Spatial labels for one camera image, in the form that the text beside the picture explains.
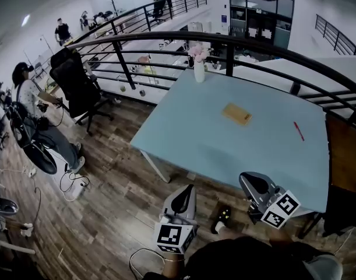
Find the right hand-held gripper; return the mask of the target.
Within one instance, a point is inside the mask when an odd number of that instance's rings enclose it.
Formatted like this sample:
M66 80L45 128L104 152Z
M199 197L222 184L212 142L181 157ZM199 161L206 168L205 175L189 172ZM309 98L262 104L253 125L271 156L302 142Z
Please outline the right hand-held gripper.
M300 207L291 191L276 185L264 174L243 172L239 183L250 201L248 216L254 224L261 221L280 229Z

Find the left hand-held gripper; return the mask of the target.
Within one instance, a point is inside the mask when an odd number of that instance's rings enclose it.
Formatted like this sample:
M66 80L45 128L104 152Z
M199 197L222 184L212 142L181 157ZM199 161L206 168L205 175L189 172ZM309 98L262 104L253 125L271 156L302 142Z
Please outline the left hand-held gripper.
M163 252L185 254L197 235L196 188L186 185L164 201L160 220L155 223L153 240Z

